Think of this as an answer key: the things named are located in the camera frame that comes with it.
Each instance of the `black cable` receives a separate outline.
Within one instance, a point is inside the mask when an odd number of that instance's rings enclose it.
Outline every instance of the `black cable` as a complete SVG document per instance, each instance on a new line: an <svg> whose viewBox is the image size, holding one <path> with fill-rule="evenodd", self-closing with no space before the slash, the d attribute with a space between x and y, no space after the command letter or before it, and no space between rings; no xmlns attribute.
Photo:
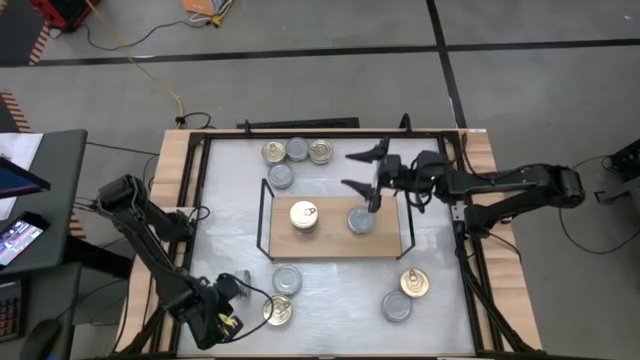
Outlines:
<svg viewBox="0 0 640 360"><path fill-rule="evenodd" d="M591 250L591 249L587 249L586 247L580 245L577 241L575 241L571 235L569 235L569 232L567 231L567 227L564 224L564 218L562 217L562 209L558 209L558 219L560 220L560 226L562 227L562 231L564 232L564 235L567 237L567 239L569 239L569 241L571 241L571 243L573 245L575 245L576 247L578 247L580 250L588 252L589 254L593 254L593 255L607 255L607 254L611 254L612 252L619 250L620 248L622 248L623 246L625 246L626 244L628 244L629 242L631 242L633 239L636 238L636 236L640 235L640 229L638 229L638 231L636 231L633 235L631 235L629 238L627 238L625 241L621 242L620 244L614 246L611 249L608 250Z"/></svg>
<svg viewBox="0 0 640 360"><path fill-rule="evenodd" d="M200 210L202 210L202 209L207 210L207 215L201 217L200 216ZM200 206L196 206L195 208L193 208L193 210L191 210L191 213L189 214L189 216L187 216L187 219L191 219L191 217L193 216L193 214L196 213L196 211L198 212L198 216L196 217L196 221L204 220L204 219L208 218L209 215L211 215L211 210L208 207L206 207L204 205L200 205Z"/></svg>
<svg viewBox="0 0 640 360"><path fill-rule="evenodd" d="M122 334L124 333L124 328L127 326L127 312L129 311L129 288L127 286L127 296L124 298L124 314L122 314L122 326L120 326L120 332L116 337L116 342L113 344L113 348L111 349L111 353L116 352L116 348L118 347L118 343L120 343L120 339L122 339Z"/></svg>
<svg viewBox="0 0 640 360"><path fill-rule="evenodd" d="M144 164L144 167L142 168L142 183L147 185L147 188L149 191L151 191L151 185L147 184L146 178L147 178L147 168L149 167L149 165L151 164L151 161L153 159L157 159L159 155L152 155L147 162Z"/></svg>
<svg viewBox="0 0 640 360"><path fill-rule="evenodd" d="M128 151L128 152L132 152L132 153L136 153L136 154L156 155L156 156L160 155L158 153L152 153L152 152L149 152L149 151L136 150L136 149L130 149L130 148L125 148L125 147L120 147L120 146L113 146L113 145L99 144L99 143L94 143L94 142L91 142L91 141L87 141L86 144L87 145L98 146L98 147L103 147L103 148L107 148L107 149Z"/></svg>
<svg viewBox="0 0 640 360"><path fill-rule="evenodd" d="M98 291L100 291L100 290L102 290L102 289L104 289L106 287L109 287L109 286L111 286L113 284L117 284L117 283L123 282L123 281L125 281L125 279L118 279L116 281L112 281L112 282L104 284L102 286L98 286L97 288L91 290L87 295L82 297L82 299L74 301L68 308L66 308L63 312L61 312L58 316L56 316L56 320L60 320L62 315L66 314L67 311L69 311L69 310L75 308L76 306L78 306L78 304L80 304L81 302L85 301L89 296L95 294L96 292L98 292Z"/></svg>
<svg viewBox="0 0 640 360"><path fill-rule="evenodd" d="M520 250L518 250L517 247L515 247L512 243L508 242L507 240L501 238L500 236L490 232L487 230L487 234L489 234L490 236L492 236L494 239L499 240L500 242L502 242L503 244L507 245L508 247L510 247L517 255L518 255L518 259L520 260L520 263L522 263L522 254L520 254Z"/></svg>
<svg viewBox="0 0 640 360"><path fill-rule="evenodd" d="M238 337L235 337L235 338L233 338L233 339L229 339L229 340L227 340L227 341L223 341L223 342L221 342L222 344L229 344L229 343L236 342L236 341L238 341L238 340L242 340L242 339L246 338L247 336L249 336L249 335L253 334L253 333L254 333L254 332L256 332L256 331L258 331L258 330L259 330L261 327L263 327L267 322L269 322L269 320L271 320L271 317L273 316L274 306L273 306L273 299L272 299L272 298L271 298L271 296L269 296L269 294L267 294L266 292L264 292L264 291L262 291L262 290L260 290L260 289L258 289L258 288L254 288L253 286L251 286L251 285L249 285L249 284L246 284L245 282L243 282L242 280L238 279L238 278L237 278L236 276L234 276L234 275L226 274L226 273L223 273L223 274L221 274L221 275L229 276L229 277L233 278L235 281L237 281L237 282L239 282L240 284L242 284L243 286L246 286L246 287L248 287L249 289L251 289L251 290L253 290L253 291L259 292L260 294L264 295L264 296L267 298L267 300L269 300L269 302L271 303L271 312L269 313L269 316L268 316L268 317L267 317L267 318L266 318L262 323L260 323L260 325L258 325L258 326L256 326L256 327L254 327L253 329L251 329L251 330L247 331L246 333L244 333L244 334L242 334L242 335L240 335L240 336L238 336Z"/></svg>
<svg viewBox="0 0 640 360"><path fill-rule="evenodd" d="M575 170L578 167L580 167L581 165L588 163L590 161L593 160L598 160L598 159L606 159L610 157L610 155L600 155L600 156L594 156L594 157L590 157L588 159L582 160L580 162L578 162L576 165L574 165L571 169ZM638 231L636 231L635 233L633 233L633 235L631 235L629 238L627 238L626 240L624 240L623 242L621 242L620 244L614 246L611 249L608 250L592 250L592 249L588 249L582 245L580 245L576 240L574 240L571 235L569 235L569 231L567 230L567 227L564 223L564 218L562 216L562 209L559 208L558 209L558 220L560 221L560 227L562 227L562 232L564 232L564 235L566 236L567 239L569 239L569 241L575 245L577 248L579 248L580 250L587 252L589 254L593 254L593 255L607 255L607 254L611 254L614 251L617 251L619 249L621 249L623 246L625 246L626 244L628 244L629 242L631 242L632 240L634 240L636 238L636 236L640 235L640 229L638 229Z"/></svg>
<svg viewBox="0 0 640 360"><path fill-rule="evenodd" d="M112 307L114 307L115 305L117 305L123 299L124 299L124 296L123 297L119 297L119 298L116 299L116 301L113 301L113 302L109 303L107 306L105 306L102 309L100 309L100 311L98 311L95 315L93 315L89 319L89 324L92 325L92 326L115 326L115 325L118 325L120 323L120 321L115 322L115 323L99 324L99 323L95 323L94 319L97 318L98 316L102 315L105 311L107 311L107 310L111 309Z"/></svg>
<svg viewBox="0 0 640 360"><path fill-rule="evenodd" d="M144 307L144 315L142 316L142 322L147 322L147 312L149 310L149 302L151 301L151 285L153 284L153 276L151 276L151 272L149 272L149 289L147 290L147 305Z"/></svg>
<svg viewBox="0 0 640 360"><path fill-rule="evenodd" d="M104 51L117 51L117 50L120 50L120 49L123 49L123 48L130 48L130 47L133 47L133 46L136 46L136 45L140 44L141 42L147 40L147 38L149 36L151 36L151 34L153 34L158 29L171 27L171 26L178 25L178 24L185 24L185 25L187 25L187 26L189 26L191 28L199 29L199 28L207 26L209 24L209 22L205 21L203 24L194 25L194 24L190 24L190 23L188 23L186 21L183 21L183 20L178 20L178 21L174 21L172 23L158 25L158 26L154 27L153 29L151 29L151 31L149 31L147 33L147 35L145 35L142 39L134 41L131 44L119 45L119 46L116 46L116 47L113 47L113 48L107 48L107 47L103 47L103 46L100 46L100 45L96 45L93 41L91 41L91 29L86 24L82 24L82 25L78 26L78 29L79 28L87 29L87 42L89 43L89 45L93 46L94 48L100 49L100 50L104 50Z"/></svg>
<svg viewBox="0 0 640 360"><path fill-rule="evenodd" d="M464 158L464 162L467 164L467 167L469 168L469 171L471 171L471 174L475 177L477 177L478 179L481 180L487 180L487 181L496 181L496 180L500 180L500 179L504 179L505 177L509 176L509 175L513 175L517 172L520 172L524 169L528 169L532 166L538 166L538 165L542 165L542 166L546 166L546 164L527 164L527 165L523 165L523 166L519 166L515 169L511 169L509 171L505 171L503 173L501 173L500 175L496 175L496 176L483 176L481 174L478 174L478 172L476 172L476 170L473 168L473 166L471 165L471 161L469 161L469 154L467 154L467 133L462 134L462 145L461 145L461 150L462 150L462 157Z"/></svg>
<svg viewBox="0 0 640 360"><path fill-rule="evenodd" d="M201 126L199 128L196 128L196 129L215 129L216 128L215 126L210 125L211 124L211 115L209 115L206 112L196 111L196 112L188 113L187 115L182 116L181 119L184 120L185 123L186 123L187 118L189 116L194 116L194 115L202 115L202 116L206 116L207 117L207 122L203 126Z"/></svg>

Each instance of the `orange object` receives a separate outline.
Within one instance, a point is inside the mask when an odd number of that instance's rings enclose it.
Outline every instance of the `orange object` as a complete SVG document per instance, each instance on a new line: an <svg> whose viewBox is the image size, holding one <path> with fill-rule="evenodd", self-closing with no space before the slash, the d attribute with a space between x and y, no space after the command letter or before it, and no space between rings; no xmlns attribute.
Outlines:
<svg viewBox="0 0 640 360"><path fill-rule="evenodd" d="M198 12L204 15L215 15L215 9L211 0L182 0L182 6L187 11Z"/></svg>

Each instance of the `black table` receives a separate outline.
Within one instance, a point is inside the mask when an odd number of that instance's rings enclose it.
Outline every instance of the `black table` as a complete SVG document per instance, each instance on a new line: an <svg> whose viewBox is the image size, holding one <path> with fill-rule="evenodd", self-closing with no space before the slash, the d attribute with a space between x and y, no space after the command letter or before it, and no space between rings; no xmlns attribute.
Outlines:
<svg viewBox="0 0 640 360"><path fill-rule="evenodd" d="M78 261L120 278L129 277L130 259L68 236L86 140L86 130L60 131L42 137L29 171L48 181L51 190L18 197L9 219L0 221L0 229L24 211L41 215L51 226L0 271L0 276Z"/></svg>
<svg viewBox="0 0 640 360"><path fill-rule="evenodd" d="M19 359L22 344L31 330L42 320L55 319L76 302L80 270L81 265L74 263L33 272L28 277L12 275L2 278L2 282L22 279L27 299L24 337L0 343L2 359ZM71 308L60 318L62 327L51 351L53 359L69 358L73 341L73 314L74 309Z"/></svg>

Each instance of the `tin can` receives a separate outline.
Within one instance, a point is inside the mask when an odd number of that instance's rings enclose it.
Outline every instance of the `tin can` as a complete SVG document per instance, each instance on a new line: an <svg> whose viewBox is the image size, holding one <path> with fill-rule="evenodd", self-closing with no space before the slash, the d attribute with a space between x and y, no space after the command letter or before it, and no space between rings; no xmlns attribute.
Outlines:
<svg viewBox="0 0 640 360"><path fill-rule="evenodd" d="M273 288L284 295L294 295L302 287L302 275L293 265L282 265L273 272Z"/></svg>
<svg viewBox="0 0 640 360"><path fill-rule="evenodd" d="M316 140L309 147L309 158L318 165L323 165L331 160L333 146L327 140Z"/></svg>
<svg viewBox="0 0 640 360"><path fill-rule="evenodd" d="M429 291L429 278L424 271L410 268L400 276L400 286L408 296L421 297Z"/></svg>
<svg viewBox="0 0 640 360"><path fill-rule="evenodd" d="M394 290L382 299L382 315L391 322L402 322L411 316L411 298L402 291Z"/></svg>
<svg viewBox="0 0 640 360"><path fill-rule="evenodd" d="M310 201L298 201L289 211L289 220L296 230L310 233L318 226L318 208Z"/></svg>
<svg viewBox="0 0 640 360"><path fill-rule="evenodd" d="M269 169L269 183L276 189L286 189L293 184L293 170L284 164Z"/></svg>
<svg viewBox="0 0 640 360"><path fill-rule="evenodd" d="M356 206L347 214L347 226L356 235L368 234L375 224L375 217L366 206Z"/></svg>
<svg viewBox="0 0 640 360"><path fill-rule="evenodd" d="M287 151L285 150L284 145L277 141L268 142L262 147L262 157L269 165L275 165L283 162L286 155Z"/></svg>
<svg viewBox="0 0 640 360"><path fill-rule="evenodd" d="M271 313L271 301L273 301L273 314ZM293 316L293 307L291 306L291 300L284 295L273 295L271 301L267 300L262 307L262 316L267 320L269 324L273 326L280 326L285 324L291 316Z"/></svg>
<svg viewBox="0 0 640 360"><path fill-rule="evenodd" d="M287 141L287 157L291 161L303 161L309 156L309 145L301 137L295 137Z"/></svg>
<svg viewBox="0 0 640 360"><path fill-rule="evenodd" d="M251 274L249 274L249 270L238 270L236 272L233 273L233 275L235 277L237 277L238 279L242 280L242 282L244 282L245 284L251 286ZM248 298L249 295L251 295L251 289L249 289L248 287L238 283L238 287L240 287L240 297L241 298Z"/></svg>

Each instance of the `monitor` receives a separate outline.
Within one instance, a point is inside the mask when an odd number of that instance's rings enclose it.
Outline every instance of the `monitor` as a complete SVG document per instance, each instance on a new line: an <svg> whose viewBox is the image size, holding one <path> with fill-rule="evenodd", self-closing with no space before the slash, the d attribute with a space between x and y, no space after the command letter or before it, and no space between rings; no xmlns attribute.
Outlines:
<svg viewBox="0 0 640 360"><path fill-rule="evenodd" d="M0 156L0 199L49 190L51 185Z"/></svg>

